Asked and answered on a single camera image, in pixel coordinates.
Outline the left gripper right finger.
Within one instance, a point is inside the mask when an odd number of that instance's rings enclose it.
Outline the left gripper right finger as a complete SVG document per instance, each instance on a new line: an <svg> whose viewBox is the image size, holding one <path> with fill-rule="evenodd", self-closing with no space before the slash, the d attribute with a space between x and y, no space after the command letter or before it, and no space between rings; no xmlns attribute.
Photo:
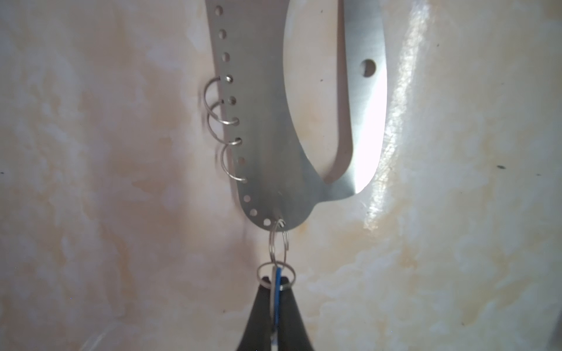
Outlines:
<svg viewBox="0 0 562 351"><path fill-rule="evenodd" d="M288 283L288 277L283 276L281 282ZM307 335L297 300L291 288L284 289L280 294L278 347L278 350L281 351L313 351L312 342Z"/></svg>

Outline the key with blue tag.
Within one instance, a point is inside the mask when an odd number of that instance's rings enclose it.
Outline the key with blue tag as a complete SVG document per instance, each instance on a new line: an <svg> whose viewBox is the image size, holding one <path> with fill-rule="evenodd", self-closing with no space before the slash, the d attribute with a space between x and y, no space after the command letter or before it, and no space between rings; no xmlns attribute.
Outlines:
<svg viewBox="0 0 562 351"><path fill-rule="evenodd" d="M294 282L296 281L297 274L294 268L289 265L288 263L278 263L275 262L267 262L263 263L258 267L257 275L258 278L261 277L260 272L266 266L272 266L272 274L269 277L269 285L265 283L260 283L261 286L270 289L270 302L269 302L269 309L270 309L270 317L272 319L272 333L271 333L271 350L278 350L278 330L279 330L279 319L280 319L280 294L284 289L289 289L293 286ZM282 271L283 269L288 269L292 275L293 279L289 280L288 283L283 284L282 280Z"/></svg>

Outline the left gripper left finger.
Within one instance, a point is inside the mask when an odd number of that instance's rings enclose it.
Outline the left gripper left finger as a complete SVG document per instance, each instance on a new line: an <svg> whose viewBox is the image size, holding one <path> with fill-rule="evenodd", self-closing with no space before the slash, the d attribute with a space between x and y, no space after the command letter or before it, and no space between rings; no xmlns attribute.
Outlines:
<svg viewBox="0 0 562 351"><path fill-rule="evenodd" d="M258 292L237 351L270 351L274 323L274 283L265 276L258 285Z"/></svg>

